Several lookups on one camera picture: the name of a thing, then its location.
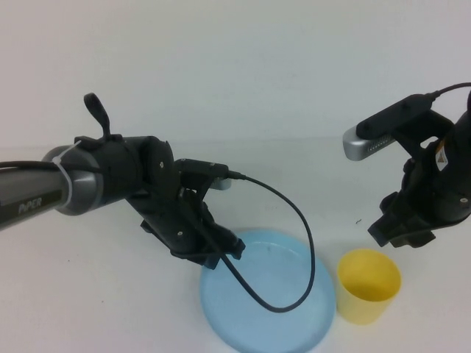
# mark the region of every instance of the black cable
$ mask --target black cable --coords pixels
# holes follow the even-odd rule
[[[262,307],[265,309],[273,312],[273,313],[287,313],[288,311],[291,311],[297,307],[299,307],[309,296],[309,293],[311,292],[312,286],[314,284],[314,275],[316,273],[316,255],[314,253],[314,241],[312,239],[312,233],[311,229],[309,228],[308,222],[306,221],[305,216],[302,214],[299,208],[286,196],[284,196],[280,191],[275,190],[271,186],[259,182],[256,179],[250,178],[248,176],[245,176],[243,174],[237,173],[230,171],[229,172],[229,178],[231,179],[240,179],[240,180],[246,180],[248,182],[252,182],[256,185],[260,185],[262,188],[267,189],[268,191],[271,191],[274,193],[276,196],[280,197],[283,201],[285,201],[287,204],[289,204],[294,211],[298,214],[298,216],[301,218],[302,222],[304,223],[304,227],[306,228],[306,232],[308,233],[308,239],[309,239],[309,249],[311,250],[311,275],[309,276],[309,283],[308,287],[306,288],[305,292],[301,297],[295,301],[295,303],[288,305],[287,307],[274,307],[267,302],[265,302],[254,290],[250,285],[247,283],[247,281],[242,277],[242,275],[237,271],[236,267],[230,262],[230,260],[227,258],[227,255],[221,250],[219,245],[217,244],[216,241],[204,230],[202,230],[202,234],[205,237],[206,241],[213,247],[213,249],[216,251],[218,256],[224,261],[226,266],[229,268],[229,271],[233,274],[233,276],[237,279],[237,281],[241,284],[241,286],[244,288],[244,290],[257,302],[259,303]]]
[[[458,88],[471,87],[471,82],[458,83],[457,85],[449,86],[441,90],[436,90],[431,95],[433,99],[439,98],[443,93],[450,92],[451,90],[457,90]]]
[[[105,174],[100,168],[90,167],[88,165],[80,165],[73,163],[61,163],[67,171],[89,171],[91,173]],[[0,162],[0,169],[4,168],[21,168],[21,169],[40,169],[44,171],[59,171],[57,165],[53,162],[41,162],[37,160],[19,160],[13,162]]]

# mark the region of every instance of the zip tie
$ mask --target zip tie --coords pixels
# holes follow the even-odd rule
[[[62,157],[64,157],[64,154],[66,154],[70,150],[77,147],[77,145],[81,142],[82,142],[81,140],[78,140],[75,144],[68,147],[66,150],[62,151],[58,156],[52,158],[52,160],[51,160],[51,162],[53,162],[59,168],[60,172],[65,177],[65,180],[67,180],[68,196],[67,196],[67,200],[65,201],[65,204],[63,205],[63,207],[67,206],[68,203],[72,200],[72,180],[71,180],[70,176],[68,175],[67,171],[64,169],[64,167],[62,167],[62,165],[60,163],[62,162]]]

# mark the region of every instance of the white table surface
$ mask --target white table surface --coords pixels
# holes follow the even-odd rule
[[[380,200],[398,190],[407,158],[391,146],[350,162],[341,138],[172,147],[176,158],[226,163],[284,192],[306,215],[332,274],[346,251],[379,249],[366,230]],[[38,159],[45,151],[3,150],[0,158]],[[213,190],[207,201],[226,227],[271,227],[307,242],[294,212],[250,183]],[[52,211],[4,230],[0,352],[233,352],[199,306],[200,268],[170,256],[140,222],[118,202],[79,217]],[[313,352],[467,352],[470,227],[440,230],[421,249],[382,248],[402,271],[400,294],[370,326],[337,315]]]

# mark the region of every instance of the yellow plastic cup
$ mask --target yellow plastic cup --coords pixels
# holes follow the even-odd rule
[[[347,321],[366,325],[381,316],[400,289],[400,271],[371,249],[346,253],[337,267],[337,310]]]

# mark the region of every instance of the cable connector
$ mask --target cable connector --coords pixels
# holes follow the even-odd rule
[[[247,176],[242,173],[239,173],[238,171],[228,171],[227,178],[233,180],[247,180]]]
[[[439,90],[425,94],[425,97],[429,98],[431,101],[435,101],[435,99],[439,98],[440,96],[441,96],[441,93]]]
[[[439,98],[443,93],[450,92],[451,90],[456,90],[458,88],[471,87],[471,82],[458,83],[450,87],[443,88],[442,90],[436,90],[433,93],[427,93],[426,96],[430,96],[433,100]]]

